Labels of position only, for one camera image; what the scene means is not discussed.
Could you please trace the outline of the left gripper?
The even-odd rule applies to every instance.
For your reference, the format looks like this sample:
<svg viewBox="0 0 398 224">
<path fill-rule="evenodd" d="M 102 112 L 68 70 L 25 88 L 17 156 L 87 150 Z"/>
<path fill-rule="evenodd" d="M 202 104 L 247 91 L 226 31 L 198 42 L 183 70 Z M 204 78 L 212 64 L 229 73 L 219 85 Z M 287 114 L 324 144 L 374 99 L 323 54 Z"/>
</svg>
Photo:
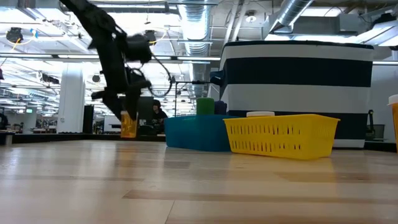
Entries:
<svg viewBox="0 0 398 224">
<path fill-rule="evenodd" d="M 127 88 L 124 58 L 111 32 L 97 29 L 95 34 L 93 34 L 93 45 L 99 56 L 107 88 L 93 92 L 91 99 L 102 99 L 103 104 L 121 121 L 123 103 L 118 98 L 116 92 L 125 92 L 127 89 L 125 92 L 125 109 L 130 118 L 135 121 L 137 119 L 137 108 L 141 90 L 149 88 L 151 82 L 148 80 L 139 80 Z"/>
</svg>

